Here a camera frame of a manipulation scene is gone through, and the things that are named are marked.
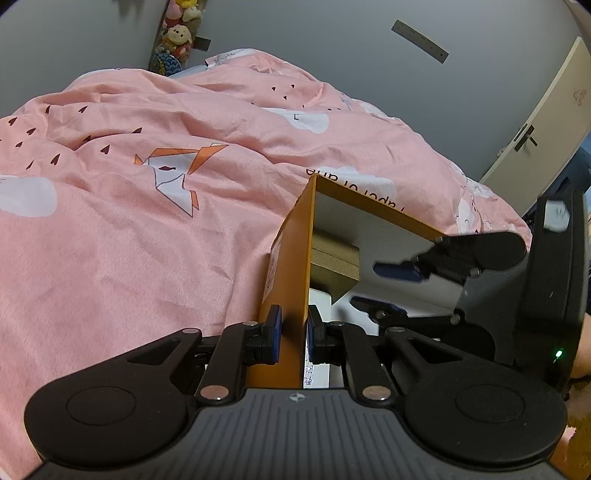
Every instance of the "door handle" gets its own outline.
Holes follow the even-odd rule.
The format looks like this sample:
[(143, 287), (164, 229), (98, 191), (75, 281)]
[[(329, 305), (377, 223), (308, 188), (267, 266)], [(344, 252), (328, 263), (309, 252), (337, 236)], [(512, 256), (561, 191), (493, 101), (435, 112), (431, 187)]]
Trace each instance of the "door handle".
[(515, 145), (516, 152), (521, 150), (521, 147), (523, 147), (528, 140), (531, 140), (531, 142), (534, 144), (535, 147), (538, 146), (538, 142), (536, 142), (534, 140), (534, 138), (531, 136), (531, 134), (534, 133), (534, 130), (535, 130), (535, 127), (533, 125), (527, 129), (527, 132), (525, 132), (524, 136), (521, 137), (521, 140), (519, 140), (517, 142), (517, 145)]

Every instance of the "label sticker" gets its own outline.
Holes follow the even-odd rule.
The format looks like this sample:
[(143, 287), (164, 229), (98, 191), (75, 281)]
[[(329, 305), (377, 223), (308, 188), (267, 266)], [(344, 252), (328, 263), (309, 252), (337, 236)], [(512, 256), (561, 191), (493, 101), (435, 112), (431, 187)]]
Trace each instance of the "label sticker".
[(273, 247), (271, 248), (271, 258), (269, 259), (269, 269), (267, 270), (267, 279), (265, 280), (265, 290), (262, 294), (262, 301), (265, 301), (267, 295), (273, 290), (273, 283), (275, 282), (275, 272), (277, 270), (277, 260), (279, 260), (279, 250), (281, 249), (281, 239), (283, 238), (283, 232), (275, 240)]
[(562, 233), (569, 227), (570, 213), (564, 202), (548, 200), (544, 214), (544, 229)]

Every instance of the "white door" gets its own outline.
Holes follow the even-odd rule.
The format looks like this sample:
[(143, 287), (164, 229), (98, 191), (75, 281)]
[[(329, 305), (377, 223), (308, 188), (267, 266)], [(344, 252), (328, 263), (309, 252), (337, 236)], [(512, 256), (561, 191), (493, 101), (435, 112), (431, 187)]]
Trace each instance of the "white door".
[(579, 37), (534, 112), (480, 182), (522, 216), (550, 187), (590, 128), (591, 56)]

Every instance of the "metal screw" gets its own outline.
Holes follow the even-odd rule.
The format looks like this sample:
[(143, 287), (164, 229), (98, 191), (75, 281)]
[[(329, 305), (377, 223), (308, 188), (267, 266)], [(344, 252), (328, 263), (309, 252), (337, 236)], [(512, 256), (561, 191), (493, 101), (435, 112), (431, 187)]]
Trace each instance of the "metal screw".
[(384, 401), (389, 398), (390, 395), (392, 395), (392, 392), (389, 388), (383, 387), (381, 385), (365, 387), (361, 393), (365, 398), (376, 401)]
[(230, 391), (222, 385), (208, 385), (203, 387), (199, 394), (208, 400), (223, 400), (230, 394)]

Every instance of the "black plastic mount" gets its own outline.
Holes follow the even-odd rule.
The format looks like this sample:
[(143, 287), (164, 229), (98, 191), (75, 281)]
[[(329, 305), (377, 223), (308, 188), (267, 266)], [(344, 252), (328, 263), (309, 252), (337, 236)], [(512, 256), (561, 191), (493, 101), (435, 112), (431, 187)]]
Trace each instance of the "black plastic mount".
[(564, 432), (564, 403), (542, 381), (402, 327), (370, 337), (356, 325), (322, 323), (315, 306), (309, 322), (312, 363), (341, 366), (357, 402), (396, 411), (434, 455), (519, 468), (549, 458)]
[(209, 338), (179, 330), (59, 378), (27, 404), (29, 438), (41, 458), (74, 468), (148, 458), (175, 442), (199, 408), (242, 397), (246, 367), (275, 363), (280, 331), (281, 308), (272, 306), (264, 325), (237, 323)]
[[(557, 215), (564, 220), (558, 229), (551, 226)], [(380, 325), (381, 335), (388, 327), (409, 328), (497, 360), (566, 395), (587, 301), (587, 242), (582, 194), (542, 197), (538, 200), (522, 296), (513, 315), (491, 316), (485, 321), (456, 310), (447, 317), (409, 318), (393, 304), (361, 297), (350, 302)], [(434, 274), (464, 285), (485, 270), (504, 271), (517, 266), (525, 253), (523, 240), (512, 232), (450, 236), (439, 239), (432, 249), (412, 260), (400, 265), (376, 264), (374, 270), (384, 277), (411, 281), (415, 276), (426, 279)]]

